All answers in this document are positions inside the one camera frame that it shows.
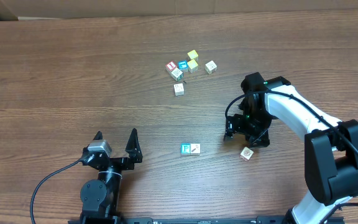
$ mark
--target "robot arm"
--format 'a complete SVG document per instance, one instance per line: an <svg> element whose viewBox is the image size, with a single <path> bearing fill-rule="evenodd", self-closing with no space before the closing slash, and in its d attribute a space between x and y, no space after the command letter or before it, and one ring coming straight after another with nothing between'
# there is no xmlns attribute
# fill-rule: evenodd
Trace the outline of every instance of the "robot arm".
<svg viewBox="0 0 358 224"><path fill-rule="evenodd" d="M319 223L337 204L358 196L358 158L328 126L294 98L337 128L358 149L357 121L341 122L322 112L283 77L265 81L259 73L253 73L246 76L241 88L244 99L239 108L244 114L226 116L225 139L240 133L245 135L249 147L266 147L270 144L267 130L272 119L280 119L305 142L305 180L309 191L288 211L284 223ZM336 149L346 151L346 156L334 159L332 151Z"/></svg>
<svg viewBox="0 0 358 224"><path fill-rule="evenodd" d="M337 126L341 120L334 118L317 107L312 105L309 101L304 99L292 85L282 85L272 89L289 95L293 95L315 110L320 116L328 121L332 126ZM282 120L298 137L304 141L305 135L315 129L327 130L328 127L319 121L313 114L298 102L285 96L276 95L272 93L265 94L265 106L268 113ZM333 208L339 203L347 202L352 197L347 196L336 200L333 204L325 206L325 204L318 202L308 190L302 201L295 205L291 214L287 214L288 218L295 223L319 223Z"/></svg>
<svg viewBox="0 0 358 224"><path fill-rule="evenodd" d="M334 127L338 125L338 122L341 122L340 119L334 118L322 112L309 101L304 99L292 85L282 85L273 88L272 90L293 95L301 99ZM265 107L269 114L282 120L288 127L290 127L292 131L298 135L302 141L305 140L306 134L312 132L315 129L322 131L328 129L328 127L320 122L318 118L310 113L310 111L308 111L295 100L288 97L276 95L273 93L266 93Z"/></svg>

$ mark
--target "wood grain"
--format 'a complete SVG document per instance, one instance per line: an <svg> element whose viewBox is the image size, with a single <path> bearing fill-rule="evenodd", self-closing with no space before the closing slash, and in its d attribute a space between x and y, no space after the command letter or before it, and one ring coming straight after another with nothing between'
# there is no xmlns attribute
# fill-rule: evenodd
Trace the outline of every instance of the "wood grain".
<svg viewBox="0 0 358 224"><path fill-rule="evenodd" d="M193 49L200 70L175 97L164 65ZM207 75L210 60L218 70ZM126 216L284 214L306 191L297 136L274 121L271 145L249 162L242 136L222 142L224 110L254 71L358 120L358 10L0 22L0 223L30 223L35 186L98 130L124 156L132 128L144 162L124 174ZM201 143L201 155L180 157L182 142ZM37 223L78 218L81 186L94 178L79 165L52 177L35 200ZM358 223L358 208L336 215Z"/></svg>

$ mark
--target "black cable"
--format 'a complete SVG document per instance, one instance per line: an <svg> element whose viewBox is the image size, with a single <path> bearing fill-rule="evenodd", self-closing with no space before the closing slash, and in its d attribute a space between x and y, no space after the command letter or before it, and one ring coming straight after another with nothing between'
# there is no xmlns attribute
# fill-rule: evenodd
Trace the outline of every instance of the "black cable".
<svg viewBox="0 0 358 224"><path fill-rule="evenodd" d="M277 94L277 95L282 95L282 96L286 96L290 99L293 99L295 101L297 101L299 104L301 104L302 106L304 106L311 114L313 114L315 117L317 117L319 119L319 121L321 121L322 123L324 123L327 127L329 127L330 129L332 129L335 134L337 134L340 137L340 140L342 140L357 156L358 156L358 150L356 149L356 147L354 147L354 145L342 134L340 133L334 126L332 126L330 123L328 123L323 117L321 117L317 112L315 112L307 103L305 103L304 101L302 101L301 99L293 96L293 95L289 95L286 93L282 93L279 91L272 91L272 90L264 90L264 91L255 91L253 93L247 93L244 95L241 95L239 97L237 97L236 99L234 99L233 101L231 101L229 103L229 105L226 108L226 112L225 112L225 117L226 119L229 119L227 112L229 111L230 107L237 101L240 100L241 98L253 95L253 94L260 94L260 93L271 93L271 94ZM341 207L345 207L345 206L357 206L358 207L358 203L340 203L337 204L333 207L333 209L320 221L320 224L323 224L337 209L341 208Z"/></svg>
<svg viewBox="0 0 358 224"><path fill-rule="evenodd" d="M46 176L44 179L42 179L40 181L40 183L37 185L37 187L34 190L34 193L32 194L31 197L31 203L30 203L30 217L31 217L31 222L32 224L35 224L35 220L34 220L34 213L33 213L33 207L34 207L34 199L35 199L35 195L37 194L38 189L41 187L41 185L49 178L51 178L52 176L54 176L55 174L60 173L61 171L67 170L70 167L75 166L77 163L81 162L83 158L78 159L77 161L73 162L72 164L65 166L63 168L61 168L60 170L56 170L55 172L49 174L48 176Z"/></svg>

